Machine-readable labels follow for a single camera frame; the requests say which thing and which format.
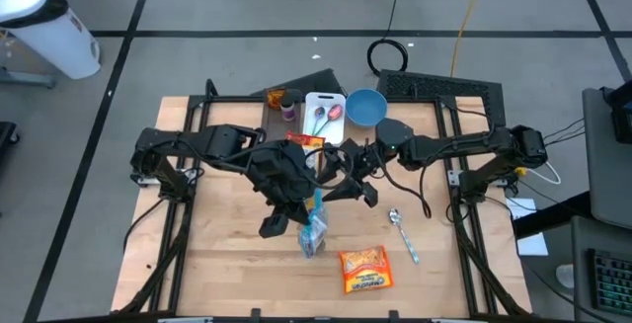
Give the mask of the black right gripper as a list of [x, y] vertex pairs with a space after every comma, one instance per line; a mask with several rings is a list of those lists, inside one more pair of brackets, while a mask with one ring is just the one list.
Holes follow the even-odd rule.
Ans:
[[[380, 167], [379, 145], [377, 142], [359, 145], [352, 139], [347, 139], [342, 148], [345, 149], [354, 161], [354, 168], [350, 176], [339, 187], [323, 197], [324, 201], [358, 200], [363, 198], [369, 207], [375, 207], [378, 203], [377, 189], [365, 177], [372, 175]], [[344, 157], [337, 152], [325, 152], [325, 166], [318, 176], [319, 184], [326, 184], [337, 177], [337, 172], [344, 167]]]

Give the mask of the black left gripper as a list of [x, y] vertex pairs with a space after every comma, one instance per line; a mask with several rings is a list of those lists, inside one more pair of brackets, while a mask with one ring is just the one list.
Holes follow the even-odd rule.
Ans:
[[[263, 219], [259, 228], [260, 236], [263, 238], [280, 236], [285, 233], [291, 221], [307, 225], [308, 212], [314, 210], [318, 203], [318, 197], [314, 193], [313, 185], [264, 189], [263, 194], [267, 199], [267, 205], [271, 205], [273, 211]], [[308, 211], [305, 206], [307, 199], [309, 199]]]

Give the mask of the red Maruchan ramen packet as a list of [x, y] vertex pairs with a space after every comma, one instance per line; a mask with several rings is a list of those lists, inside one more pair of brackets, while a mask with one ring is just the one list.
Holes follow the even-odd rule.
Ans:
[[319, 136], [313, 136], [303, 133], [294, 133], [288, 131], [285, 135], [286, 140], [290, 140], [294, 143], [299, 144], [303, 148], [307, 149], [316, 149], [321, 148], [325, 144], [325, 138]]

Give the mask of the pink spoon teal handle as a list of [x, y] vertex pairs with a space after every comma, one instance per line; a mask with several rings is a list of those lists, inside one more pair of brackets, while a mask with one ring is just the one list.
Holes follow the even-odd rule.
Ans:
[[324, 127], [325, 127], [325, 126], [326, 126], [329, 122], [337, 120], [337, 119], [341, 116], [342, 111], [343, 111], [343, 107], [342, 107], [340, 104], [333, 106], [333, 107], [332, 107], [332, 108], [328, 111], [328, 113], [327, 113], [327, 119], [326, 119], [326, 120], [325, 120], [325, 122], [324, 122], [324, 123], [323, 123], [323, 124], [322, 124], [322, 125], [318, 128], [318, 130], [315, 132], [315, 134], [316, 134], [316, 135], [319, 135], [319, 134], [322, 132], [323, 128], [324, 128]]

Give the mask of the small brown orange snack packet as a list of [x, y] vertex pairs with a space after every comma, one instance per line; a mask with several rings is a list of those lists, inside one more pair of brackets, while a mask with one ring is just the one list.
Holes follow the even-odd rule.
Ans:
[[268, 90], [267, 91], [268, 106], [273, 110], [279, 111], [281, 108], [281, 101], [285, 93], [286, 91], [284, 89]]

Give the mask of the white plastic bin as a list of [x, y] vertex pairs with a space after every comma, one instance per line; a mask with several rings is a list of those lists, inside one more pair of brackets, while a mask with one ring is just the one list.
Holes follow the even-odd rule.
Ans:
[[327, 119], [328, 111], [333, 106], [340, 104], [343, 107], [341, 116], [337, 120], [329, 122], [319, 135], [313, 136], [324, 137], [326, 142], [333, 145], [342, 143], [345, 138], [345, 103], [346, 98], [342, 94], [322, 92], [308, 93], [305, 96], [305, 103], [303, 107], [302, 133], [312, 135], [311, 131], [314, 123], [314, 111], [318, 107], [323, 107], [325, 109], [325, 115], [318, 122], [316, 131]]

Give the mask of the blue bowl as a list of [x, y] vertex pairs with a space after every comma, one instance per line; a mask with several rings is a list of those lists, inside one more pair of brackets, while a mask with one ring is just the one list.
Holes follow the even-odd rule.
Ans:
[[386, 117], [387, 109], [385, 97], [372, 89], [355, 90], [346, 99], [347, 118], [358, 126], [376, 126]]

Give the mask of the orange Maruchan ramen packet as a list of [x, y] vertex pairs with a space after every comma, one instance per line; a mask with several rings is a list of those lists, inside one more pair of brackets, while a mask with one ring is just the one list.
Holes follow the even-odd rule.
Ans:
[[378, 245], [339, 252], [344, 294], [391, 287], [392, 270], [386, 248]]

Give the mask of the black perforated metal box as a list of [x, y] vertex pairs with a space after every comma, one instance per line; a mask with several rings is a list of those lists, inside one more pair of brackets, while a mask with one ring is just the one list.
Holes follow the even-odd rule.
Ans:
[[503, 89], [500, 83], [383, 70], [379, 76], [377, 91], [387, 99], [413, 100], [414, 102], [438, 96], [478, 97], [483, 102], [486, 114], [495, 125], [507, 124]]

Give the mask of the grey keyboard desk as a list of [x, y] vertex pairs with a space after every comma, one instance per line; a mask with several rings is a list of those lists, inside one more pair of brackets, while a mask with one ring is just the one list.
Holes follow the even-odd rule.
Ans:
[[632, 229], [574, 216], [571, 219], [574, 265], [574, 301], [589, 313], [614, 323], [632, 323], [632, 317], [593, 308], [588, 249], [632, 257]]

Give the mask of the grey side desk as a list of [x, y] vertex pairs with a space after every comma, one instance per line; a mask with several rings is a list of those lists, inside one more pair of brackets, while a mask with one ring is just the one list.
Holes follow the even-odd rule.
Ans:
[[592, 216], [632, 229], [632, 144], [615, 139], [600, 90], [585, 89], [582, 101]]

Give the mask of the black device on desk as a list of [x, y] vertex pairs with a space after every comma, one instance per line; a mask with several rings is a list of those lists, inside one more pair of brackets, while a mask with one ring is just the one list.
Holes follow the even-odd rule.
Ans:
[[632, 79], [617, 89], [602, 87], [600, 91], [610, 106], [616, 141], [632, 144]]

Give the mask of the black backlit keyboard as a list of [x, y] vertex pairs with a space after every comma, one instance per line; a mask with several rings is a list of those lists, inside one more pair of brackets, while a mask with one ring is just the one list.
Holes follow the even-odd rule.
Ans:
[[592, 307], [632, 317], [632, 254], [589, 248]]

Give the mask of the white trash can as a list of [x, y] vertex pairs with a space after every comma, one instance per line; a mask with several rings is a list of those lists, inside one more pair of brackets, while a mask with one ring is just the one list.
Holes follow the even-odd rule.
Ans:
[[87, 78], [101, 69], [100, 45], [67, 0], [0, 0], [0, 29], [70, 79]]

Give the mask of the black aluminium table frame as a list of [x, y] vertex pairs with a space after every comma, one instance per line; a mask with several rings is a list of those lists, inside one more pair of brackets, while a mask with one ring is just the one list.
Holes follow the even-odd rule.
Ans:
[[[265, 198], [243, 176], [206, 168], [192, 205], [169, 205], [157, 189], [140, 191], [134, 212], [138, 227], [130, 235], [113, 298], [125, 307], [142, 288], [162, 254], [162, 240], [173, 236], [184, 213], [192, 219], [185, 252], [164, 275], [151, 300], [156, 310], [183, 316], [265, 317], [466, 317], [471, 308], [486, 311], [488, 291], [477, 271], [464, 281], [453, 227], [445, 218], [449, 200], [445, 171], [435, 163], [425, 174], [398, 163], [389, 179], [375, 182], [379, 202], [344, 200], [327, 205], [325, 249], [306, 259], [290, 223], [278, 237], [259, 235], [270, 214]], [[416, 265], [389, 219], [397, 208], [403, 228], [420, 258]], [[383, 245], [394, 284], [344, 294], [339, 252]]]

